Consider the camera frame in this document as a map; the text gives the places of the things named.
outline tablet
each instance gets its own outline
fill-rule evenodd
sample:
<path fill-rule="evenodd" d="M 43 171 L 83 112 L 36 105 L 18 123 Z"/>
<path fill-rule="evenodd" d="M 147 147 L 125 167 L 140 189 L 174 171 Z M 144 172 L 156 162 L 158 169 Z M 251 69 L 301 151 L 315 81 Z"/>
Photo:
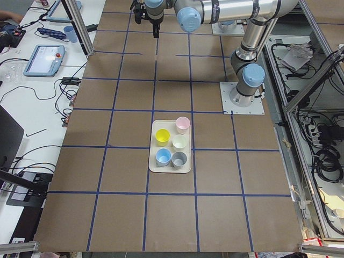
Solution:
<path fill-rule="evenodd" d="M 78 9 L 80 10 L 81 2 L 75 1 L 75 3 Z M 56 22 L 56 23 L 69 23 L 70 22 L 61 0 L 57 0 L 53 4 L 51 10 L 49 11 L 47 15 L 47 20 L 49 20 L 50 22 Z"/>
<path fill-rule="evenodd" d="M 53 77 L 59 70 L 65 47 L 63 45 L 37 45 L 25 67 L 25 76 Z"/>

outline beige tray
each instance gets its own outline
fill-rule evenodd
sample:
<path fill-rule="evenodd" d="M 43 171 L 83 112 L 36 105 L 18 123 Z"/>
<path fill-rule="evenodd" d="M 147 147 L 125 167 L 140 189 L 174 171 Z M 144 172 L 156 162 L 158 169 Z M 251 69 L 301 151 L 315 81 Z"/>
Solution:
<path fill-rule="evenodd" d="M 170 139 L 165 147 L 161 147 L 157 144 L 155 133 L 159 129 L 167 129 L 170 132 Z M 188 131 L 184 134 L 186 137 L 188 144 L 187 146 L 182 150 L 187 157 L 188 160 L 186 164 L 181 169 L 176 169 L 173 167 L 172 162 L 170 162 L 167 166 L 164 167 L 158 167 L 156 165 L 156 159 L 155 154 L 156 152 L 161 148 L 166 148 L 171 151 L 172 155 L 176 152 L 172 145 L 172 139 L 175 135 L 179 134 L 177 132 L 176 128 L 176 121 L 175 120 L 156 120 L 152 124 L 152 132 L 151 132 L 151 138 L 150 138 L 150 149 L 149 149 L 149 169 L 152 172 L 157 173 L 187 173 L 191 170 L 191 162 L 192 162 L 192 155 L 191 155 L 191 128 L 188 129 Z"/>

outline blue circular cap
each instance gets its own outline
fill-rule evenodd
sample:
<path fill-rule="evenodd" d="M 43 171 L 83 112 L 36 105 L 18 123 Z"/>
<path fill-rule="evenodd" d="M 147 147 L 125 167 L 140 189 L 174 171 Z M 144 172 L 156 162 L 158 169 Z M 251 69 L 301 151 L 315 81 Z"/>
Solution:
<path fill-rule="evenodd" d="M 221 21 L 222 25 L 232 25 L 234 23 L 233 20 Z"/>
<path fill-rule="evenodd" d="M 248 86 L 257 88 L 264 81 L 265 71 L 258 64 L 250 63 L 243 69 L 242 77 Z"/>
<path fill-rule="evenodd" d="M 163 3 L 163 0 L 146 0 L 145 4 L 149 8 L 157 8 L 159 5 Z"/>
<path fill-rule="evenodd" d="M 200 18 L 199 12 L 196 9 L 191 7 L 184 7 L 179 10 L 177 14 L 177 19 L 182 30 L 185 32 L 193 32 L 200 27 Z"/>

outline white mounting plate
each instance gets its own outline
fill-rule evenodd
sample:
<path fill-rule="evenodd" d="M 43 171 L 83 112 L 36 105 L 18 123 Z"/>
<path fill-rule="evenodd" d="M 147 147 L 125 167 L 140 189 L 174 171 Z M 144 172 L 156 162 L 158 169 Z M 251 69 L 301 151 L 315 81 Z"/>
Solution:
<path fill-rule="evenodd" d="M 241 24 L 228 25 L 228 29 L 226 31 L 221 30 L 217 23 L 213 23 L 211 27 L 213 30 L 213 35 L 241 37 L 245 34 Z"/>
<path fill-rule="evenodd" d="M 220 82 L 222 107 L 224 114 L 265 114 L 261 98 L 255 98 L 248 107 L 240 107 L 230 100 L 231 90 L 237 86 L 237 82 Z"/>

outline yellow object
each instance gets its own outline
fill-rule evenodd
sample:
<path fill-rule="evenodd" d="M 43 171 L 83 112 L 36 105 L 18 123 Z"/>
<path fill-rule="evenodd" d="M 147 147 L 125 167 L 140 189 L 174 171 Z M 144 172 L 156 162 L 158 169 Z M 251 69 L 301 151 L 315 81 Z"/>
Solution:
<path fill-rule="evenodd" d="M 170 139 L 170 132 L 166 129 L 159 129 L 155 134 L 155 138 L 159 146 L 166 146 Z"/>

